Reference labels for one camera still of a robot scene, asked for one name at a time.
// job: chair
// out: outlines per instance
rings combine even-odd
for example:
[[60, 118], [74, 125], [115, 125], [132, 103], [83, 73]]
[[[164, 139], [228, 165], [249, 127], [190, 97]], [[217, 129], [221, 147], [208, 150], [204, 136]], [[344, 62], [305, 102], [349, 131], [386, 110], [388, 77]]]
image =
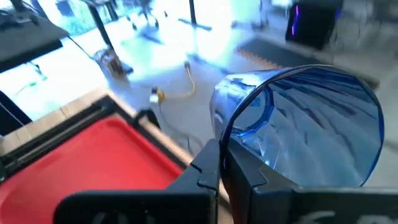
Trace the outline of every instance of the chair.
[[[152, 3], [153, 0], [127, 0], [127, 1], [132, 2], [132, 4], [135, 7], [141, 8], [141, 10], [138, 12], [138, 16], [144, 15], [147, 22], [149, 22], [148, 16], [153, 17], [155, 19], [156, 28], [159, 28], [159, 22], [158, 22], [157, 18], [154, 15], [152, 15], [153, 8], [150, 6], [150, 4]], [[126, 18], [128, 21], [130, 21], [132, 23], [132, 28], [134, 30], [137, 30], [136, 23], [134, 21], [132, 21], [129, 16], [126, 16]]]

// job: red heat press platen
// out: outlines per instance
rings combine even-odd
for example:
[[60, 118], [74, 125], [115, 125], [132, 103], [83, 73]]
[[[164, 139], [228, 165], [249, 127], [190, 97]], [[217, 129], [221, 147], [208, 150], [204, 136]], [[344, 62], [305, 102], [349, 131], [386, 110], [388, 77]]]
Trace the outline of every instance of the red heat press platen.
[[165, 189], [182, 170], [124, 121], [91, 125], [0, 186], [0, 223], [52, 223], [82, 190]]

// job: gray floor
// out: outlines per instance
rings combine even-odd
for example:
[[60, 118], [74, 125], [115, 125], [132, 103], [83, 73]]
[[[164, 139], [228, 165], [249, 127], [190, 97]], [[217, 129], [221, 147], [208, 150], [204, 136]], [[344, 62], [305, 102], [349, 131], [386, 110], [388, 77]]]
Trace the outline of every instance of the gray floor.
[[[138, 32], [133, 32], [127, 21], [108, 24], [107, 30], [114, 43], [128, 43], [129, 51], [122, 44], [114, 44], [119, 56], [133, 65], [135, 72], [127, 80], [106, 78], [97, 64], [90, 60], [70, 41], [64, 42], [64, 48], [35, 60], [49, 77], [40, 81], [34, 70], [22, 65], [0, 75], [0, 89], [8, 94], [32, 119], [38, 119], [54, 109], [68, 103], [84, 93], [98, 87], [108, 86], [135, 109], [151, 107], [157, 113], [160, 125], [167, 134], [174, 136], [184, 148], [187, 144], [178, 139], [175, 132], [166, 127], [159, 116], [159, 106], [149, 103], [150, 89], [145, 85], [158, 86], [166, 93], [185, 93], [190, 89], [190, 82], [184, 74], [183, 63], [189, 60], [192, 74], [197, 85], [195, 94], [184, 100], [169, 100], [162, 105], [165, 119], [179, 130], [190, 133], [203, 143], [213, 137], [210, 122], [209, 99], [213, 87], [223, 77], [220, 68], [229, 72], [246, 72], [264, 69], [263, 65], [250, 61], [234, 53], [235, 47], [251, 38], [254, 34], [247, 31], [229, 29], [203, 32], [182, 28], [179, 35], [173, 34], [174, 22], [161, 21], [159, 35], [166, 39], [165, 45], [148, 41]], [[83, 48], [93, 54], [104, 47], [97, 30], [76, 38]], [[207, 63], [194, 60], [192, 53], [203, 58]], [[21, 88], [31, 81], [38, 80], [34, 87]], [[394, 99], [398, 79], [390, 78], [387, 84], [382, 82], [378, 97], [386, 117], [387, 142], [374, 175], [368, 182], [371, 186], [398, 187], [396, 160], [395, 123], [396, 106]], [[200, 148], [193, 146], [194, 154]]]

